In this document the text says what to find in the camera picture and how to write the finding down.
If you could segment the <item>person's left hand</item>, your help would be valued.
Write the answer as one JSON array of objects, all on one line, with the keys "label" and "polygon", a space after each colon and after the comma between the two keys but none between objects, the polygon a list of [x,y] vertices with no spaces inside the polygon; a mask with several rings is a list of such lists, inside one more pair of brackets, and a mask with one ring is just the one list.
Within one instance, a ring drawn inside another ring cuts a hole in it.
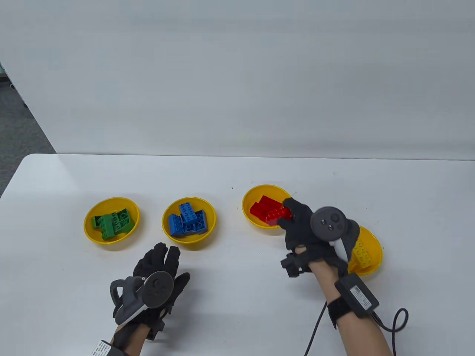
[{"label": "person's left hand", "polygon": [[115,355],[137,356],[146,340],[154,341],[164,329],[177,298],[190,280],[177,275],[180,250],[158,243],[141,258],[131,276],[114,280],[110,295],[117,330],[111,340]]}]

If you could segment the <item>person's right hand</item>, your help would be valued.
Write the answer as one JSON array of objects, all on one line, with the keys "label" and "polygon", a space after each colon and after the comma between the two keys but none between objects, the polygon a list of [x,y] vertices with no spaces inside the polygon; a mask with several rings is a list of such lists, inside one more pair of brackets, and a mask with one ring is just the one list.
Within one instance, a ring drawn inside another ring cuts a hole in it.
[{"label": "person's right hand", "polygon": [[289,277],[298,277],[311,272],[310,263],[324,261],[337,268],[338,276],[348,274],[348,264],[340,259],[334,247],[321,240],[311,229],[311,208],[292,197],[283,201],[283,207],[290,210],[292,219],[278,219],[278,225],[285,230],[286,249],[290,251],[281,261]]}]

